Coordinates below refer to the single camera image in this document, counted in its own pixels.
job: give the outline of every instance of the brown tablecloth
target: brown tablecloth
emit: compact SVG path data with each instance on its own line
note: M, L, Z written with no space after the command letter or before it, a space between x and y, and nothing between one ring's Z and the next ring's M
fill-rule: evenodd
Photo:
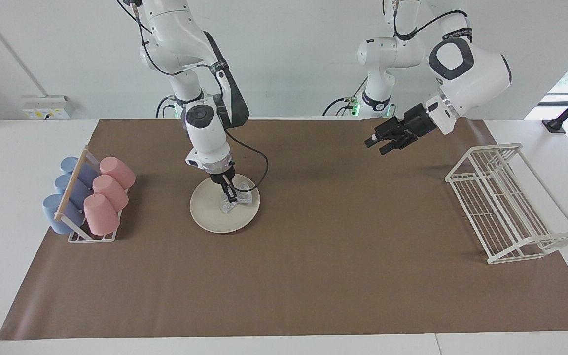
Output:
M485 125L460 121L381 157L363 146L378 123L234 130L271 171L255 220L220 236L190 216L207 175L183 162L180 122L101 121L92 153L138 175L118 240L48 231L0 339L568 330L562 257L487 265L443 180L467 149L495 143ZM257 180L261 158L232 149Z

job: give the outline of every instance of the round plate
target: round plate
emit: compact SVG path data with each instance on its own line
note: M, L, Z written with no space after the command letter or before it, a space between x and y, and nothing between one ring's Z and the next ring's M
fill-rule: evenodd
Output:
M255 184L248 177L236 174L234 186L246 182L253 188ZM260 207L260 193L257 189L251 191L253 202L250 205L238 204L229 214L220 209L220 198L223 189L211 179L201 182L196 187L190 199L190 213L194 222L208 232L226 234L238 231L248 225L257 214Z

